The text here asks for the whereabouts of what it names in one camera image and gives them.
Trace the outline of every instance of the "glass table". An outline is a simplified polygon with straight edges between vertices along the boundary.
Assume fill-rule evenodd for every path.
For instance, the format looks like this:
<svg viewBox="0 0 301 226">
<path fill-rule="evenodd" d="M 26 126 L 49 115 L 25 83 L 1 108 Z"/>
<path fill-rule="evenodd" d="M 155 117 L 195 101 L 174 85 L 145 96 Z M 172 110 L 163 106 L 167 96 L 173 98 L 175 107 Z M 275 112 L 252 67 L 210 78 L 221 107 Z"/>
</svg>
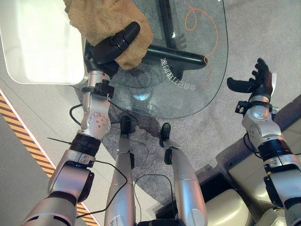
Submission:
<svg viewBox="0 0 301 226">
<path fill-rule="evenodd" d="M 113 77 L 113 103 L 165 119 L 202 110 L 218 92 L 227 65 L 223 1 L 134 2 L 148 18 L 154 45 L 138 67 Z"/>
</svg>

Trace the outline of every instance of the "robotic hand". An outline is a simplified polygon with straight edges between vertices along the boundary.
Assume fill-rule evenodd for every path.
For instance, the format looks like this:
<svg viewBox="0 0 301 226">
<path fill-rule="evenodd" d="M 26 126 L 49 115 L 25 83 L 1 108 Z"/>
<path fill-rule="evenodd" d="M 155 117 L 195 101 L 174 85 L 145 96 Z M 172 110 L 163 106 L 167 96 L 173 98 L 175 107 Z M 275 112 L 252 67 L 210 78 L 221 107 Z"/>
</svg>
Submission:
<svg viewBox="0 0 301 226">
<path fill-rule="evenodd" d="M 269 71 L 262 59 L 252 71 L 255 80 L 227 79 L 229 89 L 251 93 L 249 101 L 239 101 L 235 112 L 243 114 L 242 124 L 250 142 L 263 160 L 267 176 L 264 178 L 271 201 L 285 209 L 287 225 L 301 224 L 301 163 L 292 154 L 273 121 L 273 107 L 269 103 L 276 85 L 276 74 Z"/>
</svg>

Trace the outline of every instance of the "black cable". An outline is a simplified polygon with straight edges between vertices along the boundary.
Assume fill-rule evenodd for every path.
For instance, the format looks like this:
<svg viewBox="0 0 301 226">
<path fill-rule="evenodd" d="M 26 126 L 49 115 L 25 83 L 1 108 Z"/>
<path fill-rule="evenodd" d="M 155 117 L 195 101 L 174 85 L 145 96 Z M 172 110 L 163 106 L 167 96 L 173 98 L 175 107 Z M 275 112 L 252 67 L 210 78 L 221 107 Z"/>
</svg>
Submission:
<svg viewBox="0 0 301 226">
<path fill-rule="evenodd" d="M 59 140 L 59 139 L 54 139 L 54 138 L 51 138 L 51 137 L 48 137 L 48 139 L 55 140 L 55 141 L 58 141 L 58 142 L 62 142 L 62 143 L 69 144 L 69 145 L 72 144 L 71 142 L 67 142 L 67 141 L 63 141 L 63 140 Z"/>
<path fill-rule="evenodd" d="M 143 166 L 144 166 L 144 164 L 145 164 L 147 158 L 149 157 L 150 150 L 148 149 L 148 147 L 146 146 L 145 143 L 142 143 L 142 142 L 137 141 L 137 140 L 131 140 L 131 139 L 128 139 L 128 140 L 133 141 L 133 142 L 136 142 L 136 143 L 139 143 L 139 144 L 143 145 L 143 146 L 146 148 L 146 150 L 147 150 L 147 155 L 146 155 L 146 158 L 145 158 L 145 160 L 143 161 L 143 163 L 142 163 L 142 165 L 141 165 L 141 166 L 142 166 L 142 169 L 143 169 Z"/>
<path fill-rule="evenodd" d="M 165 178 L 169 181 L 169 184 L 170 184 L 170 191 L 171 191 L 171 205 L 172 205 L 172 208 L 173 208 L 173 213 L 174 213 L 174 218 L 175 218 L 175 212 L 174 212 L 174 199 L 173 199 L 173 187 L 172 187 L 172 185 L 171 185 L 170 179 L 169 179 L 167 176 L 163 175 L 163 174 L 144 174 L 144 175 L 138 177 L 138 179 L 137 179 L 137 180 L 135 181 L 135 183 L 134 183 L 134 195 L 135 195 L 135 198 L 136 198 L 136 200 L 137 200 L 137 203 L 138 203 L 139 209 L 140 209 L 140 222 L 141 222 L 141 220 L 142 220 L 141 205 L 140 205 L 140 203 L 139 203 L 139 201 L 138 201 L 138 198 L 137 198 L 137 195 L 136 195 L 135 185 L 136 185 L 137 181 L 138 181 L 140 178 L 145 177 L 145 176 L 163 176 L 163 177 L 165 177 Z"/>
<path fill-rule="evenodd" d="M 83 104 L 75 105 L 75 106 L 73 106 L 72 108 L 70 108 L 70 110 L 69 110 L 69 115 L 70 115 L 70 117 L 71 117 L 71 118 L 73 119 L 73 121 L 75 121 L 76 124 L 78 124 L 78 125 L 80 125 L 80 122 L 77 121 L 77 120 L 73 117 L 72 111 L 73 111 L 75 108 L 78 108 L 78 107 L 81 107 L 81 106 L 83 106 Z"/>
<path fill-rule="evenodd" d="M 258 157 L 258 158 L 261 159 L 261 157 L 258 155 L 259 152 L 255 151 L 254 148 L 250 148 L 249 145 L 247 145 L 247 143 L 246 143 L 246 137 L 248 137 L 248 142 L 250 143 L 250 139 L 249 139 L 249 134 L 248 133 L 245 133 L 244 137 L 243 137 L 243 141 L 244 141 L 244 144 L 247 147 L 247 149 L 249 149 L 251 152 L 253 152 L 256 155 L 256 157 Z"/>
<path fill-rule="evenodd" d="M 122 109 L 121 107 L 118 107 L 116 104 L 114 104 L 113 102 L 111 102 L 110 100 L 108 100 L 111 104 L 113 104 L 115 107 L 117 107 L 118 109 L 122 110 L 123 112 L 127 113 L 129 116 L 131 116 L 133 119 L 135 119 L 135 121 L 137 121 L 138 125 L 139 125 L 139 121 L 138 119 L 133 116 L 131 113 L 129 113 L 127 110 Z"/>
<path fill-rule="evenodd" d="M 105 161 L 98 161 L 98 160 L 95 160 L 95 162 L 100 162 L 100 163 L 104 163 L 104 164 L 108 164 L 110 166 L 112 166 L 115 170 L 117 170 L 125 179 L 125 183 L 117 190 L 117 192 L 115 192 L 115 194 L 113 195 L 113 197 L 111 198 L 110 202 L 108 203 L 108 205 L 106 206 L 106 208 L 104 208 L 103 210 L 99 210 L 99 211 L 94 211 L 94 212 L 90 212 L 90 213 L 85 213 L 85 214 L 82 214 L 82 215 L 79 215 L 76 217 L 76 219 L 78 218 L 82 218 L 86 215 L 90 215 L 90 214 L 95 214 L 95 213 L 101 213 L 101 212 L 104 212 L 108 209 L 108 207 L 111 205 L 113 199 L 115 198 L 115 196 L 117 195 L 117 193 L 127 184 L 127 177 L 119 170 L 117 169 L 114 165 L 112 165 L 111 163 L 108 163 L 108 162 L 105 162 Z"/>
<path fill-rule="evenodd" d="M 71 87 L 73 87 L 73 88 L 78 89 L 79 91 L 81 91 L 79 88 L 77 88 L 77 87 L 75 87 L 73 85 L 69 85 L 69 86 L 71 86 Z"/>
</svg>

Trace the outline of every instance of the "hazard stripe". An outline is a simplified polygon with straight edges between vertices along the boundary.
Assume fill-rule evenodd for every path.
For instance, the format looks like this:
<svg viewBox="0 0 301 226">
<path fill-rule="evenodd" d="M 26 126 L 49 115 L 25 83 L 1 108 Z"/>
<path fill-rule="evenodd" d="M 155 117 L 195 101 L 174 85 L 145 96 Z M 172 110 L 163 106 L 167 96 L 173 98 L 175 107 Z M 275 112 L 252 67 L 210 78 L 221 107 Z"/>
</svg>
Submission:
<svg viewBox="0 0 301 226">
<path fill-rule="evenodd" d="M 19 138 L 21 143 L 25 146 L 28 153 L 34 158 L 36 163 L 46 173 L 47 177 L 51 178 L 55 171 L 55 168 L 49 162 L 45 154 L 40 150 L 38 145 L 34 142 L 34 138 L 32 138 L 29 135 L 21 121 L 18 120 L 13 110 L 9 107 L 9 101 L 6 101 L 6 99 L 1 95 L 1 93 L 0 114 L 3 116 L 3 119 L 8 123 L 15 135 Z M 78 215 L 88 213 L 88 210 L 81 203 L 77 203 L 76 208 L 78 211 Z M 85 216 L 82 219 L 88 226 L 99 226 L 99 224 L 95 221 L 92 215 Z"/>
<path fill-rule="evenodd" d="M 9 117 L 5 117 L 5 116 L 3 118 L 5 121 L 7 121 L 8 124 L 13 125 L 13 126 L 18 125 L 19 128 L 22 128 L 22 124 L 19 121 L 15 120 L 15 119 L 11 119 Z"/>
</svg>

